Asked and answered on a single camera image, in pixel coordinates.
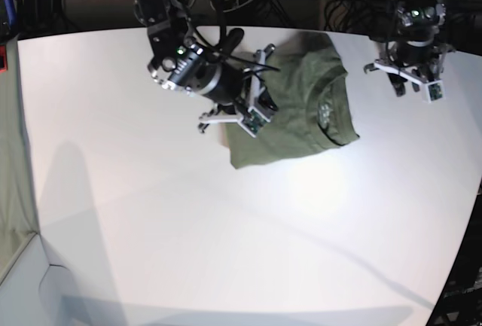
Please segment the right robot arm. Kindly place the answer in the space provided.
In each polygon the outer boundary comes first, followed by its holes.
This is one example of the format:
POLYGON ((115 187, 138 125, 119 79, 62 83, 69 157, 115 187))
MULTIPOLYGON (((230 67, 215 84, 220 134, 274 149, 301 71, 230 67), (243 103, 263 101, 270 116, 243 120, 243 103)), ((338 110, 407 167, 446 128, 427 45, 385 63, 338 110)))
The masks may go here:
POLYGON ((197 129, 233 123, 252 138, 278 111, 263 72, 276 47, 268 44, 251 59, 234 56, 244 38, 241 28, 228 29, 219 0, 211 0, 218 18, 219 40, 210 44, 198 31, 187 0, 136 0, 135 14, 146 28, 153 57, 148 70, 163 89, 194 94, 213 107, 200 115, 197 129))

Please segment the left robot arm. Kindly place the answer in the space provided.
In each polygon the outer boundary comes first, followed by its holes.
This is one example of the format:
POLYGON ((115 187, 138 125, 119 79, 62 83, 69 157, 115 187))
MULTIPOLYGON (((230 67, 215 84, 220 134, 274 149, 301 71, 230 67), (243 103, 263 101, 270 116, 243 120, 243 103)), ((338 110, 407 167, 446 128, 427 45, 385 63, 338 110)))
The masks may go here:
POLYGON ((392 16, 380 55, 364 73, 388 75, 395 95, 406 94, 406 83, 427 103, 445 97, 441 75, 447 54, 455 51, 441 36, 447 20, 443 0, 390 0, 392 16))

